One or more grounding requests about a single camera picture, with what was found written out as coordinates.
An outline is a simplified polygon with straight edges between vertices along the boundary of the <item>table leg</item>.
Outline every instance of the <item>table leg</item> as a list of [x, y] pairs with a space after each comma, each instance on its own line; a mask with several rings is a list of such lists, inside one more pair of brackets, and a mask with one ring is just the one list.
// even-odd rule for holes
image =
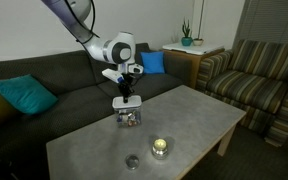
[[235, 126], [234, 125], [222, 138], [221, 142], [220, 142], [220, 146], [217, 150], [217, 154], [219, 154], [220, 156], [224, 156], [227, 146], [230, 143], [231, 137], [233, 135], [233, 132], [235, 130]]

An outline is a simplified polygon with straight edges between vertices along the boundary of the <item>side table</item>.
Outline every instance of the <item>side table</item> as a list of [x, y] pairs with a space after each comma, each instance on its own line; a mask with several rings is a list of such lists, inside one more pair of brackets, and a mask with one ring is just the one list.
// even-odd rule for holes
[[189, 46], [184, 47], [179, 43], [169, 44], [163, 46], [163, 51], [165, 54], [170, 54], [174, 56], [182, 56], [186, 59], [191, 60], [192, 70], [190, 77], [190, 87], [195, 89], [196, 78], [198, 70], [200, 67], [200, 62], [202, 59], [213, 56], [224, 51], [223, 46], [216, 45], [202, 45], [202, 46]]

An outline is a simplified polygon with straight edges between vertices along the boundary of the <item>potted plant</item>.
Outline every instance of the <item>potted plant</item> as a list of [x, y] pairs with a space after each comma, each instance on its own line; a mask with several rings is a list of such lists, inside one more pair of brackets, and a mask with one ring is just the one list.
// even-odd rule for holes
[[182, 25], [182, 31], [183, 31], [183, 34], [184, 34], [184, 37], [182, 37], [182, 45], [183, 46], [190, 46], [193, 39], [191, 37], [191, 29], [190, 29], [190, 21], [187, 20], [187, 24], [185, 22], [185, 19], [184, 19], [184, 23]]
[[202, 18], [203, 18], [203, 9], [204, 9], [204, 0], [202, 1], [202, 8], [201, 8], [201, 16], [200, 16], [200, 25], [198, 26], [198, 35], [197, 38], [193, 39], [193, 44], [195, 46], [200, 46], [203, 44], [204, 40], [200, 38], [201, 33], [201, 25], [202, 25]]

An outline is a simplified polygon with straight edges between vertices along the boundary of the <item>plant pot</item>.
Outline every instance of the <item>plant pot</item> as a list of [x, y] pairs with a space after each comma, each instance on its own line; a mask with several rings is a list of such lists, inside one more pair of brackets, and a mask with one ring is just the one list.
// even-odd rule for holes
[[190, 38], [190, 37], [188, 37], [188, 38], [182, 37], [181, 42], [182, 42], [183, 46], [190, 46], [192, 44], [192, 42], [193, 42], [193, 39]]
[[194, 46], [200, 46], [200, 45], [203, 44], [203, 42], [204, 42], [203, 39], [194, 39], [194, 40], [193, 40]]

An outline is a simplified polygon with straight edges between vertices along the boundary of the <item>striped armchair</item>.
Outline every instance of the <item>striped armchair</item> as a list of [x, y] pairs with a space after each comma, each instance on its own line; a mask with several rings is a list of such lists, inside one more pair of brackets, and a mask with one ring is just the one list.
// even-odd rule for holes
[[243, 109], [242, 126], [282, 146], [288, 137], [288, 44], [241, 40], [203, 59], [196, 89]]

